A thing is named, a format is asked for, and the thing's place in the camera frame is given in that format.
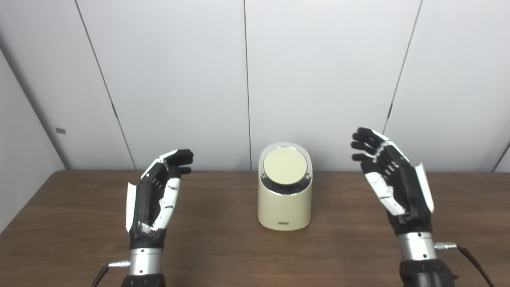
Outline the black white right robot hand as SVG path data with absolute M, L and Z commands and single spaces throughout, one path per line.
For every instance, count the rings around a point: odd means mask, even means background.
M 412 165 L 390 138 L 372 129 L 359 127 L 350 145 L 394 234 L 431 233 L 435 204 L 423 165 Z

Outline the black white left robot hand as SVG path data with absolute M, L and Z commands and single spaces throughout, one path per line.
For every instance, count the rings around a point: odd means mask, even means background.
M 193 160 L 190 149 L 176 149 L 156 158 L 138 184 L 128 184 L 126 231 L 130 236 L 130 249 L 164 249 L 181 177 L 191 173 Z

